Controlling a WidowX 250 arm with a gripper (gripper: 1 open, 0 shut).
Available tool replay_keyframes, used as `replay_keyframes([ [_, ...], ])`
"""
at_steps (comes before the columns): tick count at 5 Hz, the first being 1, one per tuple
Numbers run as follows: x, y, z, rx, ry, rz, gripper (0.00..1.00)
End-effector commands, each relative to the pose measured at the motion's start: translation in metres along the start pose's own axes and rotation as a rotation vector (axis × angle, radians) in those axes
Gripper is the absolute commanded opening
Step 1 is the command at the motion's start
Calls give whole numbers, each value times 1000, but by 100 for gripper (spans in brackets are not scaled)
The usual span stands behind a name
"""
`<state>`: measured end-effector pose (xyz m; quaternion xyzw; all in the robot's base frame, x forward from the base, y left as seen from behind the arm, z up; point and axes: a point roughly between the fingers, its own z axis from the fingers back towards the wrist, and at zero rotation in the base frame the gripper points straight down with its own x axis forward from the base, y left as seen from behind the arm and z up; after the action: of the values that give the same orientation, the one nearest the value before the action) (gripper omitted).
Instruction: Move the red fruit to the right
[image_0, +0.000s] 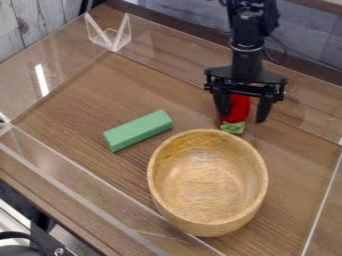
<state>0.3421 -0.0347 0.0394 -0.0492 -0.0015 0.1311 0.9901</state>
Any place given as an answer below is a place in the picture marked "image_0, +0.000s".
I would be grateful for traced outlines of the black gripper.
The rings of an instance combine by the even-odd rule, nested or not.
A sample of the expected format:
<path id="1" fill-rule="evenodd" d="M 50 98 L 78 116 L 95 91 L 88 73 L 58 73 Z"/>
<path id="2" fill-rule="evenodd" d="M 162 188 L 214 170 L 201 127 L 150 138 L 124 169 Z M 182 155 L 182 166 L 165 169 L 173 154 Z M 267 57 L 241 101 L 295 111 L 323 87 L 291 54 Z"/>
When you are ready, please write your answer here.
<path id="1" fill-rule="evenodd" d="M 205 69 L 205 89 L 213 93 L 217 110 L 223 117 L 230 114 L 230 93 L 261 98 L 257 110 L 257 123 L 266 121 L 274 101 L 283 101 L 289 79 L 269 71 L 261 70 L 250 78 L 234 78 L 233 67 L 221 66 Z"/>

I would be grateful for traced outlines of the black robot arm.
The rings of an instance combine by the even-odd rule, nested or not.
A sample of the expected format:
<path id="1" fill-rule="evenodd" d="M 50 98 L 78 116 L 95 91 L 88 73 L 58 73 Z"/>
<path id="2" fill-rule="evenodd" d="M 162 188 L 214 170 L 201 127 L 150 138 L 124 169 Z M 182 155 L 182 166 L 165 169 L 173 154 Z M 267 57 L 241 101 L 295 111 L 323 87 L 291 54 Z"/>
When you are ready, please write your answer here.
<path id="1" fill-rule="evenodd" d="M 265 39 L 279 26 L 277 0 L 226 0 L 233 51 L 230 65 L 205 69 L 205 89 L 222 117 L 233 114 L 233 96 L 259 99 L 255 122 L 267 120 L 273 105 L 285 100 L 289 79 L 262 62 Z"/>

